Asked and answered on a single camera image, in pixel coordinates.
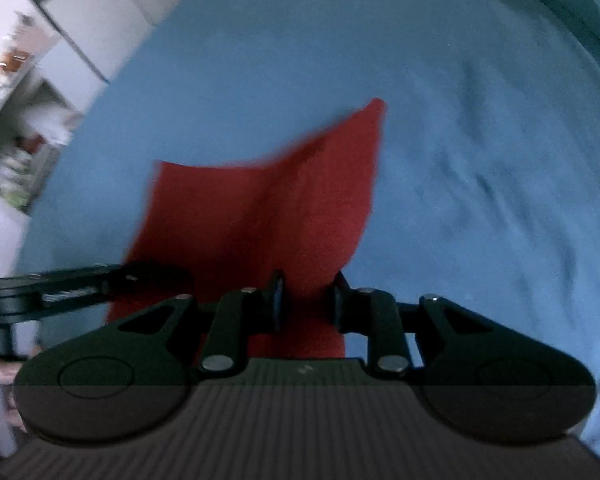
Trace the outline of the red cloth garment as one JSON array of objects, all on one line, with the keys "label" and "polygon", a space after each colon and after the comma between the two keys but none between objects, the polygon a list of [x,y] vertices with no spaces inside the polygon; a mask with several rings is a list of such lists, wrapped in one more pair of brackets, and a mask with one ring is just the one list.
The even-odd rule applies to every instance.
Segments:
[{"label": "red cloth garment", "polygon": [[362,110],[269,160],[201,167],[160,162],[126,257],[189,270],[201,304],[283,272],[310,300],[354,255],[372,209],[386,104]]}]

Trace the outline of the blue bed sheet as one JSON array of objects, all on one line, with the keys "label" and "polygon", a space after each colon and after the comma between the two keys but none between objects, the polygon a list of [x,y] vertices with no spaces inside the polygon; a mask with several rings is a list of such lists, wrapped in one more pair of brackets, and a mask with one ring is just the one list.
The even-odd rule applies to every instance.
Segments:
[{"label": "blue bed sheet", "polygon": [[540,0],[181,0],[62,153],[19,269],[122,259],[158,160],[263,157],[373,98],[380,168],[347,278],[585,362],[600,454],[600,51]]}]

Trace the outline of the white shelf unit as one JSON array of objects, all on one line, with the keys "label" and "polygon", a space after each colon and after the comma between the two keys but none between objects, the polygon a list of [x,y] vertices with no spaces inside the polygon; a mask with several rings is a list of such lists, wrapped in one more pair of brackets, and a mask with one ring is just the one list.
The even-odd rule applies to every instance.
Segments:
[{"label": "white shelf unit", "polygon": [[28,212],[104,84],[26,4],[0,3],[0,199]]}]

